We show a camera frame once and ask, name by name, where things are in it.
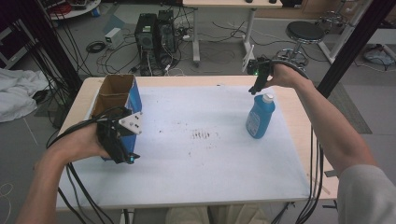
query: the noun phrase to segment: black stool seat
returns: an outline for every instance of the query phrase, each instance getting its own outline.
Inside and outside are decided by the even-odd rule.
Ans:
[[[320,42],[325,36],[322,29],[307,21],[293,21],[286,29],[287,35],[291,39],[301,42]]]

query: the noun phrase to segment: stool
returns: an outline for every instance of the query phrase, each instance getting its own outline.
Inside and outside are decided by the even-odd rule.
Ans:
[[[282,49],[277,52],[275,58],[294,63],[304,70],[308,65],[308,58],[300,52],[302,44],[317,44],[325,36],[322,29],[307,21],[293,21],[286,28],[286,35],[297,43],[294,49]]]

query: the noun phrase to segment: white cloth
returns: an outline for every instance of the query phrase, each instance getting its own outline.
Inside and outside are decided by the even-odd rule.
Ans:
[[[37,109],[32,97],[48,85],[41,71],[10,71],[0,68],[0,122],[21,118]]]
[[[344,223],[396,223],[396,187],[372,165],[354,165],[340,175],[338,220]]]

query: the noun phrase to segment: white bottle cap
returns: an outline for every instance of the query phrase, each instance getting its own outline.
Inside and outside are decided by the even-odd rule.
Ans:
[[[265,93],[262,95],[262,100],[267,104],[271,104],[274,101],[274,95],[271,93]]]

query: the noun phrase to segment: hand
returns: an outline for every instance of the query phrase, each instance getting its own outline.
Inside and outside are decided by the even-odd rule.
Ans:
[[[97,139],[96,123],[59,139],[48,149],[48,153],[60,155],[64,164],[93,156],[109,158]]]
[[[299,83],[308,80],[291,67],[281,63],[274,64],[274,73],[270,74],[270,76],[272,79],[267,81],[264,88],[271,86],[295,88]]]

